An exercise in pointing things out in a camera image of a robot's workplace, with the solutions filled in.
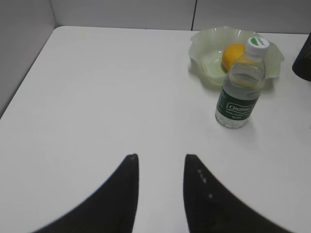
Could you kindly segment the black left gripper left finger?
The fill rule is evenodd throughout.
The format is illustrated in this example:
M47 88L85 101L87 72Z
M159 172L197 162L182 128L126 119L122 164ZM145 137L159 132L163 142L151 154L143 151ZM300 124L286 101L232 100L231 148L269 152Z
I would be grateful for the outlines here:
M139 160L127 155L91 196L39 233L130 233L139 193Z

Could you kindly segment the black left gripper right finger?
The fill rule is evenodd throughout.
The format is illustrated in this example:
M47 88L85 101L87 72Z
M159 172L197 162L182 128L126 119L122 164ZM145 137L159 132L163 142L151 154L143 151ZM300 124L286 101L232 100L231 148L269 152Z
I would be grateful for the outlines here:
M308 233L310 160L188 154L184 207L191 233Z

